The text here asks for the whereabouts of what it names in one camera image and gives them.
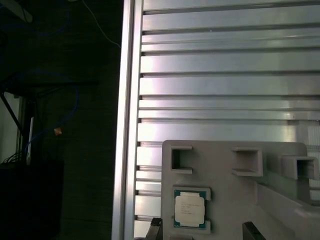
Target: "orange tag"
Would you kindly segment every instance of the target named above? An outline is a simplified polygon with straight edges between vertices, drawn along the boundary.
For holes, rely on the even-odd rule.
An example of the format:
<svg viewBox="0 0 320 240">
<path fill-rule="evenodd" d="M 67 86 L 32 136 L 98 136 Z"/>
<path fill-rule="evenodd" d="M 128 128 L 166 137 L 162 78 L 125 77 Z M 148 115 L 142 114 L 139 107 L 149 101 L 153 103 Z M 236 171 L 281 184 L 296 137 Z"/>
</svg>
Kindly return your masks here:
<svg viewBox="0 0 320 240">
<path fill-rule="evenodd" d="M 55 134 L 56 136 L 61 135 L 61 134 L 62 134 L 61 128 L 60 128 L 60 127 L 55 128 L 55 129 L 54 129 L 54 134 Z"/>
</svg>

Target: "black stand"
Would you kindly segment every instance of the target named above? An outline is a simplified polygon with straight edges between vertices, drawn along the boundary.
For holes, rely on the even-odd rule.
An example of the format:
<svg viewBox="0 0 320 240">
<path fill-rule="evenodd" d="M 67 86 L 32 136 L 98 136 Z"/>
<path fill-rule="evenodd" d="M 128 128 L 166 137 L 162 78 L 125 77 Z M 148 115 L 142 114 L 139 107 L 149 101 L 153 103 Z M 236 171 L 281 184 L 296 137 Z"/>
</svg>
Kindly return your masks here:
<svg viewBox="0 0 320 240">
<path fill-rule="evenodd" d="M 67 86 L 92 86 L 97 82 L 55 82 L 20 84 L 13 77 L 0 81 L 0 98 L 22 136 L 23 157 L 19 164 L 0 164 L 0 240 L 50 240 L 60 232 L 64 162 L 42 159 L 32 154 L 27 165 L 24 150 L 29 142 L 31 119 L 39 98 L 55 93 Z M 28 88 L 47 88 L 31 93 Z M 10 107 L 5 93 L 26 99 L 21 121 Z"/>
<path fill-rule="evenodd" d="M 69 86 L 96 86 L 99 83 L 97 81 L 83 81 L 83 82 L 49 82 L 49 83 L 26 83 L 21 84 L 16 79 L 16 74 L 13 74 L 6 78 L 3 81 L 0 81 L 0 98 L 3 101 L 6 109 L 10 113 L 14 123 L 16 124 L 20 135 L 22 136 L 22 165 L 27 164 L 27 155 L 25 153 L 25 147 L 29 142 L 30 136 L 30 125 L 31 118 L 35 115 L 35 106 L 34 103 L 37 99 L 41 99 L 46 97 L 47 95 L 53 94 L 59 90 L 62 90 L 65 87 Z M 38 92 L 37 94 L 33 94 L 28 91 L 28 88 L 47 88 L 43 91 Z M 26 105 L 24 107 L 23 113 L 23 124 L 21 124 L 10 107 L 7 99 L 5 98 L 5 93 L 10 93 L 15 96 L 24 97 L 26 99 Z"/>
</svg>

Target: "reflective metal surface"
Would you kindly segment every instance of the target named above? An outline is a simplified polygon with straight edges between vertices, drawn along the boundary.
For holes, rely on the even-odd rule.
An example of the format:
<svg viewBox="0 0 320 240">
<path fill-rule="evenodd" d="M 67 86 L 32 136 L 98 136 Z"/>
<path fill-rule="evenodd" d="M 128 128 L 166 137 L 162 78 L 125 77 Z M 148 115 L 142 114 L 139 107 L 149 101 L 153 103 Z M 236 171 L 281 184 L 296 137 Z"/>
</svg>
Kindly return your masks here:
<svg viewBox="0 0 320 240">
<path fill-rule="evenodd" d="M 127 129 L 130 96 L 130 74 L 132 54 L 132 17 L 133 1 L 124 0 L 123 5 L 123 29 L 121 43 L 121 70 L 118 100 L 118 115 L 116 129 L 116 152 L 114 171 L 113 215 L 112 235 L 113 240 L 123 239 L 124 229 L 124 203 L 126 188 L 126 165 L 127 165 Z"/>
<path fill-rule="evenodd" d="M 320 158 L 320 1 L 134 4 L 125 239 L 160 216 L 165 140 L 302 142 Z"/>
</svg>

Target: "rectangular slot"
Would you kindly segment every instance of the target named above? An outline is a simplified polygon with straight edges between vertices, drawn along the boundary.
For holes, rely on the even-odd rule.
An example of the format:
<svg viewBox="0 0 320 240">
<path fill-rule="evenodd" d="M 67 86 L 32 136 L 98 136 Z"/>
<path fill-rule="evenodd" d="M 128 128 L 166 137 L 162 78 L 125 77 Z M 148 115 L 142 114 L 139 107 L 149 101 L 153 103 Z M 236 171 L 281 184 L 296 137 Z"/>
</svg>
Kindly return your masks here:
<svg viewBox="0 0 320 240">
<path fill-rule="evenodd" d="M 192 146 L 171 147 L 171 171 L 177 174 L 192 174 L 192 168 L 181 166 L 181 151 L 192 150 Z"/>
<path fill-rule="evenodd" d="M 263 176 L 263 159 L 261 149 L 236 147 L 233 151 L 235 155 L 235 167 L 232 169 L 233 174 L 247 177 Z"/>
<path fill-rule="evenodd" d="M 298 178 L 315 179 L 317 177 L 315 176 L 314 160 L 297 160 L 296 167 Z"/>
</svg>

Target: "dark background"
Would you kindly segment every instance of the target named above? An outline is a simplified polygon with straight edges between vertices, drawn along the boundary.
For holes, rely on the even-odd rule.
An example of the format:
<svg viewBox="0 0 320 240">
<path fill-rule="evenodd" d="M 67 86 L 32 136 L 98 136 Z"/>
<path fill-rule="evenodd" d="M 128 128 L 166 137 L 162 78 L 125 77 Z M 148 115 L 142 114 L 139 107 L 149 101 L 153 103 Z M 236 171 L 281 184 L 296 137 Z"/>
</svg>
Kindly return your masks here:
<svg viewBox="0 0 320 240">
<path fill-rule="evenodd" d="M 78 110 L 61 126 L 62 135 L 55 136 L 51 130 L 34 143 L 65 163 L 59 239 L 110 239 L 121 50 L 104 38 L 81 0 L 24 0 L 21 4 L 33 14 L 33 23 L 25 24 L 0 9 L 0 30 L 8 35 L 0 58 L 0 80 L 12 73 L 41 69 L 75 82 L 99 82 L 78 88 Z M 106 35 L 121 44 L 123 1 L 86 0 L 86 4 Z M 65 24 L 50 36 L 32 32 L 53 33 Z M 25 81 L 63 79 L 36 73 L 27 75 Z M 44 127 L 67 115 L 75 102 L 72 87 L 41 99 L 39 116 Z M 36 118 L 34 131 L 40 129 Z"/>
</svg>

